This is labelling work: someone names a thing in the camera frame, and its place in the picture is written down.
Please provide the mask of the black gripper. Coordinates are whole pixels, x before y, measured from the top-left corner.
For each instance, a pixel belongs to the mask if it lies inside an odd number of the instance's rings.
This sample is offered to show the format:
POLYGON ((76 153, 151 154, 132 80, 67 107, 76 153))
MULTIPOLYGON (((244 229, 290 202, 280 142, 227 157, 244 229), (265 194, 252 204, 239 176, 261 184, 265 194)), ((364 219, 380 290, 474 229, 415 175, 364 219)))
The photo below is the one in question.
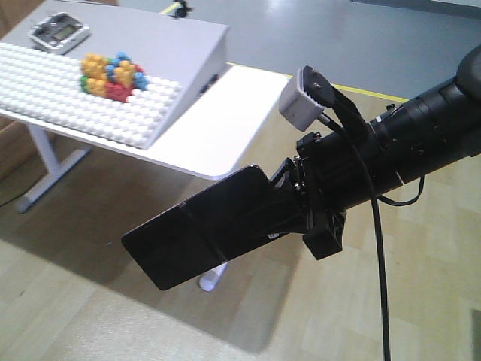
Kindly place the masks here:
MULTIPOLYGON (((311 132, 297 141, 313 222, 303 242, 316 259, 342 251, 346 210, 402 185, 389 150, 395 139, 384 126, 367 126, 365 138, 345 132, 324 138, 311 132)), ((303 226, 302 204, 295 189, 294 162, 287 158, 268 178, 248 165, 216 184, 216 255, 234 259, 303 226)))

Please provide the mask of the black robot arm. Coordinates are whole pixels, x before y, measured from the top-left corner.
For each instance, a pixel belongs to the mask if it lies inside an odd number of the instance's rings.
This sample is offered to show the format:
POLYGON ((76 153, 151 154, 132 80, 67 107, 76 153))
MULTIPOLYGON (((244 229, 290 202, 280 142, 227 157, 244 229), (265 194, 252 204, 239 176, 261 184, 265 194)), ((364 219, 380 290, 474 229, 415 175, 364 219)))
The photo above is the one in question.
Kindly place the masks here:
POLYGON ((222 183, 220 250, 234 259, 298 233, 317 259, 342 249, 347 211, 433 171, 480 152, 480 51, 461 61, 453 78, 365 121, 345 95, 306 66, 289 81, 280 113, 309 132, 272 177, 255 165, 222 183))

